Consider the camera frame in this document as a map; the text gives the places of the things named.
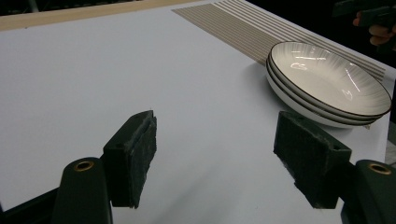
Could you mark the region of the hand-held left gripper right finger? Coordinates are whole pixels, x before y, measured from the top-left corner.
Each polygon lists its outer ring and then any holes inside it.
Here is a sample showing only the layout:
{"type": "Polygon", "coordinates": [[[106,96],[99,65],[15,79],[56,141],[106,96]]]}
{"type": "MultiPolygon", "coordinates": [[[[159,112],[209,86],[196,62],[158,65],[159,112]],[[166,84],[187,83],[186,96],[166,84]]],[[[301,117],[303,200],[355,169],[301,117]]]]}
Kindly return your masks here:
{"type": "Polygon", "coordinates": [[[274,153],[314,208],[334,209],[338,193],[332,172],[349,163],[352,150],[296,113],[280,111],[274,153]]]}

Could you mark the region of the beige striped placemat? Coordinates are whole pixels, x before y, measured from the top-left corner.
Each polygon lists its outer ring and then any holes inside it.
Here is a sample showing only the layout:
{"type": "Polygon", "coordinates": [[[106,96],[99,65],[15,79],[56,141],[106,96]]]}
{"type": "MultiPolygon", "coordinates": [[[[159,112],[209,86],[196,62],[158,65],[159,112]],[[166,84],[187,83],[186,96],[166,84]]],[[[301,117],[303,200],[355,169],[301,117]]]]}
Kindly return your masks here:
{"type": "Polygon", "coordinates": [[[175,13],[258,63],[264,63],[274,44],[297,41],[338,53],[378,80],[385,77],[386,68],[383,65],[365,59],[243,0],[223,0],[177,8],[175,13]]]}

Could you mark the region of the light wooden strip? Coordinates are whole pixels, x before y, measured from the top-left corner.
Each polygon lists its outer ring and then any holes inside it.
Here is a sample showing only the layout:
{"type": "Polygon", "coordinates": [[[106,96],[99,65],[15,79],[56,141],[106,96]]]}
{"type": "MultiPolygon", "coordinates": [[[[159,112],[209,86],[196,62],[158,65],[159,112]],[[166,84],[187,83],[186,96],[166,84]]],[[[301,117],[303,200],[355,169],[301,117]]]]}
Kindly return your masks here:
{"type": "Polygon", "coordinates": [[[201,0],[141,0],[93,7],[77,7],[62,10],[9,15],[0,17],[0,32],[58,22],[104,17],[158,7],[170,7],[197,1],[201,0]]]}

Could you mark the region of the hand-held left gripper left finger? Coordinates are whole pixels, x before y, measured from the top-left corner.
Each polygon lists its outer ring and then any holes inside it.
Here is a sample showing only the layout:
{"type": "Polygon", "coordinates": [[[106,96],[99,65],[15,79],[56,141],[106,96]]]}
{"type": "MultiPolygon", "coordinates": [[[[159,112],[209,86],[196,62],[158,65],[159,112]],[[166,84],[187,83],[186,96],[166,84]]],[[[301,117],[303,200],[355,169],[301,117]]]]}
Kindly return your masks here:
{"type": "Polygon", "coordinates": [[[152,110],[131,116],[104,146],[109,198],[114,207],[137,208],[157,151],[157,119],[152,110]]]}

